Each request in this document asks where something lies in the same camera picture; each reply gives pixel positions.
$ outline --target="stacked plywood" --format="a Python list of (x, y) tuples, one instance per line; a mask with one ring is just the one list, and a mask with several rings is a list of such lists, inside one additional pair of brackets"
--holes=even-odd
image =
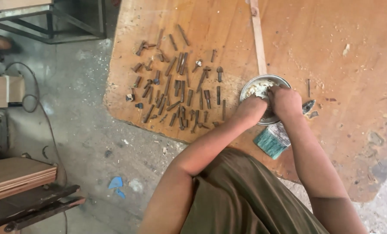
[(56, 179), (56, 167), (27, 158), (0, 160), (0, 199)]

